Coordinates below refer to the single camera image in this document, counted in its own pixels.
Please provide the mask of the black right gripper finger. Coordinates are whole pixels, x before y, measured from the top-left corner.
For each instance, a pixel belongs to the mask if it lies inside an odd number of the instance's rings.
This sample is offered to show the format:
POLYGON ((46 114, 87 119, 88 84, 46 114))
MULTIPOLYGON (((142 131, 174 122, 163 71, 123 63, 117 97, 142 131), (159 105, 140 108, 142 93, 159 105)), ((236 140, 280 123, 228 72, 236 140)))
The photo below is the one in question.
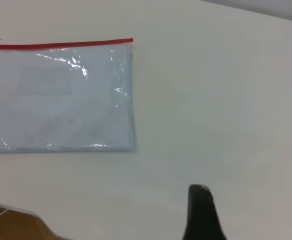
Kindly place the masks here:
POLYGON ((184 240, 226 240, 214 198, 205 185, 192 184, 188 191, 187 223, 184 240))

